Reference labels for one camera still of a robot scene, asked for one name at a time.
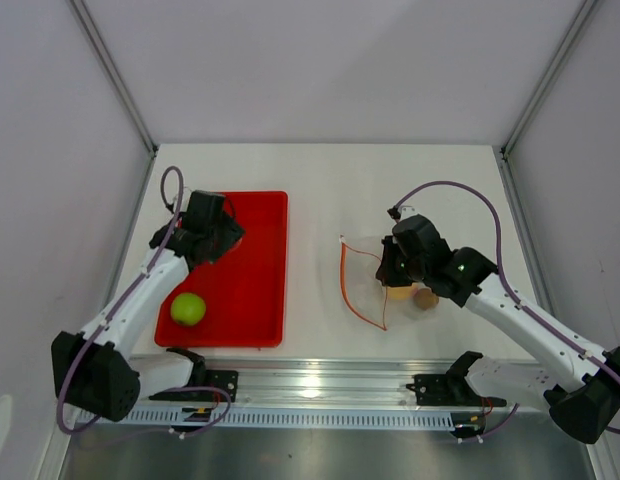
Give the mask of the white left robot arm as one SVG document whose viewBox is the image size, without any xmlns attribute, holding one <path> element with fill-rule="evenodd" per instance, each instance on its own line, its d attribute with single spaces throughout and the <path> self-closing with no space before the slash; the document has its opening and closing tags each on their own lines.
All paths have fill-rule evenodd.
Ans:
<svg viewBox="0 0 620 480">
<path fill-rule="evenodd" d="M 161 305 L 197 267 L 234 248 L 245 231 L 221 193 L 193 191 L 186 207 L 157 230 L 131 284 L 80 332 L 60 332 L 51 345 L 55 394 L 110 421 L 124 419 L 140 399 L 227 403 L 232 396 L 210 385 L 205 360 L 183 347 L 154 358 L 132 350 Z"/>
</svg>

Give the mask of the green apple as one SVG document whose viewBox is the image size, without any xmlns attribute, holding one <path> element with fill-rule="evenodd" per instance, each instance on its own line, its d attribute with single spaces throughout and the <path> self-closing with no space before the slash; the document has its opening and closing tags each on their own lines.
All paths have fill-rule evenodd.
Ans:
<svg viewBox="0 0 620 480">
<path fill-rule="evenodd" d="M 193 327 L 204 318 L 206 310 L 206 303 L 201 297 L 193 293 L 181 293 L 170 305 L 170 317 L 178 325 Z"/>
</svg>

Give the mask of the pink peach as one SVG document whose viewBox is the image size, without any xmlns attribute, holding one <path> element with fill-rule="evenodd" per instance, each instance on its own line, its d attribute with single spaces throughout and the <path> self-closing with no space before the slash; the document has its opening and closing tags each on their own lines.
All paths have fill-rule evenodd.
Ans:
<svg viewBox="0 0 620 480">
<path fill-rule="evenodd" d="M 232 247 L 228 250 L 228 253 L 229 253 L 229 252 L 232 252 L 232 251 L 234 251 L 234 250 L 236 250 L 236 249 L 237 249 L 237 248 L 241 245 L 242 240 L 243 240 L 243 238 L 239 238 L 239 239 L 238 239 L 238 240 L 237 240 L 237 241 L 236 241 L 236 242 L 232 245 Z"/>
</svg>

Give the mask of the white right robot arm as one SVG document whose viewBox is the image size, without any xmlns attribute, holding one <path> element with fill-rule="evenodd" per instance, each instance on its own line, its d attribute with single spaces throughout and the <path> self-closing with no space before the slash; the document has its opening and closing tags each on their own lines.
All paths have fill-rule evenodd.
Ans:
<svg viewBox="0 0 620 480">
<path fill-rule="evenodd" d="M 451 249 L 422 215 L 399 221 L 382 241 L 376 272 L 384 286 L 421 283 L 436 296 L 487 320 L 529 353 L 523 367 L 467 352 L 446 380 L 458 403 L 496 397 L 546 412 L 571 438 L 594 444 L 620 410 L 620 346 L 575 333 L 508 286 L 502 270 L 471 247 Z"/>
</svg>

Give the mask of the brown kiwi fruit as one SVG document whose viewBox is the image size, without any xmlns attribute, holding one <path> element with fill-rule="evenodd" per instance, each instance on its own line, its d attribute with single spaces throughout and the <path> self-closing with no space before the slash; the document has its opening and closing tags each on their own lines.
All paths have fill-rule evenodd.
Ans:
<svg viewBox="0 0 620 480">
<path fill-rule="evenodd" d="M 413 303 L 418 309 L 428 311 L 439 304 L 439 297 L 429 288 L 420 288 L 413 295 Z"/>
</svg>

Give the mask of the clear zip top bag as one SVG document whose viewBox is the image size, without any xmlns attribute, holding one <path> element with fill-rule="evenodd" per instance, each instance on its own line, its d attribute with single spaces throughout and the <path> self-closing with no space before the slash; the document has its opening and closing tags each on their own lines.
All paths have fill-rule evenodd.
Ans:
<svg viewBox="0 0 620 480">
<path fill-rule="evenodd" d="M 422 311 L 413 303 L 391 301 L 375 279 L 382 257 L 379 236 L 335 235 L 316 252 L 319 299 L 327 330 L 335 335 L 388 337 L 438 318 L 443 300 Z"/>
</svg>

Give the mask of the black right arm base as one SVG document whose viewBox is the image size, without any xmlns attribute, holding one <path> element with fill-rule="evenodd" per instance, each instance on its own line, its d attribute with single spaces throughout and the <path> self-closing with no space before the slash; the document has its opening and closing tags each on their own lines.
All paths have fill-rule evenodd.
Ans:
<svg viewBox="0 0 620 480">
<path fill-rule="evenodd" d="M 469 386 L 465 376 L 483 355 L 467 351 L 443 374 L 415 374 L 405 388 L 412 392 L 419 406 L 432 407 L 505 407 L 507 402 L 498 397 L 480 397 Z"/>
</svg>

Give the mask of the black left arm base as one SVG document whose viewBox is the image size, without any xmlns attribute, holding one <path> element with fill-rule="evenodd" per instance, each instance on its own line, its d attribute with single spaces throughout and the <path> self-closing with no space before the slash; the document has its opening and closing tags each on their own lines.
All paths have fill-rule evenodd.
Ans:
<svg viewBox="0 0 620 480">
<path fill-rule="evenodd" d="M 193 367 L 192 372 L 188 378 L 188 382 L 184 385 L 184 388 L 194 387 L 215 387 L 220 390 L 224 390 L 231 397 L 231 401 L 234 402 L 236 398 L 236 390 L 238 384 L 239 374 L 235 370 L 210 370 L 206 366 L 205 357 L 197 354 L 193 351 L 184 348 L 168 348 L 167 353 L 176 354 L 179 357 L 183 357 L 189 360 Z M 170 390 L 156 393 L 150 396 L 153 401 L 171 401 L 171 402 L 224 402 L 225 397 L 219 392 L 209 391 L 179 391 Z"/>
</svg>

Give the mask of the orange fruit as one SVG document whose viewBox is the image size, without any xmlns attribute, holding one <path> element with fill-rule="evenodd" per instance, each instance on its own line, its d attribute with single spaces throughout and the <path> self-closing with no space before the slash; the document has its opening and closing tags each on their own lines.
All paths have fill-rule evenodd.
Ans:
<svg viewBox="0 0 620 480">
<path fill-rule="evenodd" d="M 404 287 L 387 287 L 387 297 L 391 301 L 406 301 L 411 299 L 418 288 L 415 285 Z"/>
</svg>

